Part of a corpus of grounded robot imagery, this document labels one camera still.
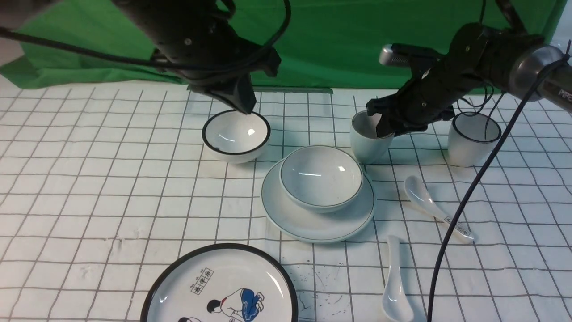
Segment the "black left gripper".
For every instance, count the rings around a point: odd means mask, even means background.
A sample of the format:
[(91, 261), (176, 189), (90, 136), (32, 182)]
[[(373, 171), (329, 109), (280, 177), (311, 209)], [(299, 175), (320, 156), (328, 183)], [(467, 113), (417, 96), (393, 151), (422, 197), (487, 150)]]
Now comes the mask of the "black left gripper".
[(282, 29), (263, 45), (234, 36), (234, 45), (229, 39), (223, 39), (212, 46), (184, 45), (177, 52), (171, 46), (169, 55), (155, 49), (155, 62), (187, 64), (191, 59), (198, 67), (188, 71), (172, 67), (160, 69), (186, 79), (188, 90), (215, 98), (242, 114), (251, 114), (256, 105), (251, 73), (262, 71), (268, 77), (278, 75), (282, 59), (273, 45), (282, 36)]

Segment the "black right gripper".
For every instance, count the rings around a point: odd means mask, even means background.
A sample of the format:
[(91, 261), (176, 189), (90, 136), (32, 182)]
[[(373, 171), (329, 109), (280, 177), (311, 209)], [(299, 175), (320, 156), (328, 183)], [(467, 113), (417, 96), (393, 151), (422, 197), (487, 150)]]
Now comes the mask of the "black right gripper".
[(411, 62), (412, 77), (395, 94), (371, 99), (366, 114), (379, 115), (378, 138), (426, 131), (431, 123), (455, 116), (453, 104), (474, 89), (474, 74), (460, 73), (446, 62)]

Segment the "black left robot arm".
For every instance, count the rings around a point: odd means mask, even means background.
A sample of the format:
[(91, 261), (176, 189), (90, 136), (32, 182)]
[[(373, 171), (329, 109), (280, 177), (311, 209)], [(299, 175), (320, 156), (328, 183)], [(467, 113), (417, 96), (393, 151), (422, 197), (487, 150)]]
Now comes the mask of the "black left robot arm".
[(123, 81), (188, 84), (243, 114), (254, 86), (386, 89), (378, 63), (392, 30), (381, 1), (3, 0), (1, 66), (22, 89)]

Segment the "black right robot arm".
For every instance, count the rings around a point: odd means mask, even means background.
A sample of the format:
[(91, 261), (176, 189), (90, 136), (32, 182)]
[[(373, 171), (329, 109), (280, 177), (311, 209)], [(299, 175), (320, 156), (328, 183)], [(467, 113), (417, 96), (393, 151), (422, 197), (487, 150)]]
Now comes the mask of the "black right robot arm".
[(379, 114), (378, 137), (423, 132), (429, 124), (454, 117), (454, 104), (490, 84), (520, 100), (549, 100), (571, 111), (568, 55), (544, 43), (541, 35), (517, 34), (478, 23), (462, 26), (449, 51), (389, 43), (382, 65), (409, 68), (412, 76), (395, 94), (371, 99), (369, 116)]

